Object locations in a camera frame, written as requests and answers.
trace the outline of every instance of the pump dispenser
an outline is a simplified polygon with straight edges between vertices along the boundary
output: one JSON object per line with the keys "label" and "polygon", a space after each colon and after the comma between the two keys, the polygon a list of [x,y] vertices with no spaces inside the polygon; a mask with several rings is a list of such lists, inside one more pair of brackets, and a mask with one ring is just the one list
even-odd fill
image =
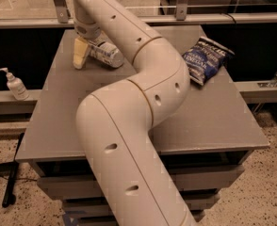
{"label": "pump dispenser", "polygon": [[0,71],[6,73],[8,89],[12,92],[15,99],[18,101],[25,100],[28,97],[28,91],[26,90],[23,81],[20,78],[15,77],[13,73],[10,73],[8,68],[2,68]]}

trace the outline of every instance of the table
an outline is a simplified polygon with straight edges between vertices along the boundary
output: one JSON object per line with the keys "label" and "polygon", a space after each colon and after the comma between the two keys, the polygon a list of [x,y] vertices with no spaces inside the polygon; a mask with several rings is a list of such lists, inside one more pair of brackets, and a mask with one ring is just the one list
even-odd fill
{"label": "table", "polygon": [[[199,26],[156,27],[180,52],[204,32]],[[73,30],[66,30],[16,155],[41,177],[39,187],[79,224],[116,225],[79,145],[75,113],[92,91],[134,74],[125,62],[107,68],[88,58],[73,67]],[[181,107],[150,132],[150,138],[196,219],[244,171],[242,163],[269,143],[224,67],[204,87],[193,82]]]}

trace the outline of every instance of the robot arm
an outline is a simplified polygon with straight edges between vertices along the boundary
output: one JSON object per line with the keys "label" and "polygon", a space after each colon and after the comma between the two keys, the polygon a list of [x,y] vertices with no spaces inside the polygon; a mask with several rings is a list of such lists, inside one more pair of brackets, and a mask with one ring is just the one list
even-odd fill
{"label": "robot arm", "polygon": [[148,137],[186,98],[186,63],[115,0],[74,1],[78,34],[94,39],[99,25],[138,71],[94,91],[76,116],[80,143],[116,220],[121,226],[195,225]]}

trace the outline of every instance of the dark wall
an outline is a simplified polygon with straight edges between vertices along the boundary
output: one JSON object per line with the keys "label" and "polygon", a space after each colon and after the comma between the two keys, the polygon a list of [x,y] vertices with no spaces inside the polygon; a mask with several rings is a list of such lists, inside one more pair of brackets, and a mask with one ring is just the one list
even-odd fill
{"label": "dark wall", "polygon": [[[8,67],[28,89],[41,89],[64,29],[0,29],[0,68]],[[0,72],[0,90],[7,90]]]}
{"label": "dark wall", "polygon": [[277,24],[203,25],[206,36],[236,53],[228,72],[235,81],[270,80],[277,71]]}

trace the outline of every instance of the snack bag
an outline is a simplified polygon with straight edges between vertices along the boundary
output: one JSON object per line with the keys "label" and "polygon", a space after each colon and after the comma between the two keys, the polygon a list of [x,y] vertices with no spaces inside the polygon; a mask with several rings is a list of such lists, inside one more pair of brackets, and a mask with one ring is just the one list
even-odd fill
{"label": "snack bag", "polygon": [[197,43],[183,54],[190,78],[201,86],[213,77],[235,53],[221,44],[200,37]]}

